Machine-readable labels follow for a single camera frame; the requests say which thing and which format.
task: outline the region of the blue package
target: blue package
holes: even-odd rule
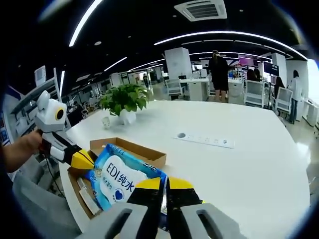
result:
[[[167,175],[164,172],[143,162],[142,160],[135,158],[124,150],[109,143],[106,145],[100,156],[95,161],[94,169],[90,170],[84,176],[91,182],[93,195],[95,196],[97,203],[103,209],[103,211],[108,210],[112,206],[111,202],[117,201],[117,197],[121,197],[123,194],[123,191],[120,189],[119,191],[115,191],[113,198],[107,198],[102,193],[100,188],[101,182],[104,182],[104,185],[106,185],[106,187],[110,187],[110,189],[114,187],[114,185],[112,185],[113,183],[110,180],[102,176],[102,168],[107,163],[108,159],[113,155],[118,156],[127,167],[143,172],[148,178],[159,177],[161,183],[163,183],[163,185],[165,184]],[[132,184],[132,181],[130,181],[126,177],[126,175],[123,175],[123,173],[121,173],[120,170],[118,170],[112,163],[110,163],[108,168],[110,169],[109,176],[113,177],[115,180],[118,180],[118,182],[124,183],[122,184],[122,186],[125,186],[126,190],[130,190],[131,192],[134,190],[135,186],[134,184]]]

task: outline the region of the office floor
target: office floor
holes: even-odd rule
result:
[[[150,85],[151,100],[170,100],[163,87],[163,82]],[[210,96],[208,101],[214,102],[215,97]],[[239,97],[236,104],[244,105],[243,95]],[[314,177],[319,177],[319,139],[316,139],[316,135],[314,135],[314,132],[318,132],[318,130],[311,127],[304,119],[295,122],[295,124],[285,122],[285,125],[298,147],[300,156],[309,164],[307,175],[309,182],[311,182]]]

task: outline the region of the computer monitor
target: computer monitor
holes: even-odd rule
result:
[[[276,84],[276,76],[271,76],[270,77],[270,83],[272,84],[272,85],[275,85]]]
[[[264,62],[264,72],[274,76],[279,76],[279,66]]]
[[[258,67],[257,60],[253,58],[248,58],[248,57],[239,57],[239,64],[242,66]]]

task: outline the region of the person's arm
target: person's arm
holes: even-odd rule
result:
[[[42,137],[37,131],[22,136],[11,145],[3,147],[4,165],[11,173],[20,168],[42,144]]]

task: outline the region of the woman in black dress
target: woman in black dress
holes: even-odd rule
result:
[[[213,51],[213,57],[209,60],[209,70],[216,92],[216,100],[219,101],[221,95],[221,101],[225,103],[228,91],[228,64],[216,50]]]

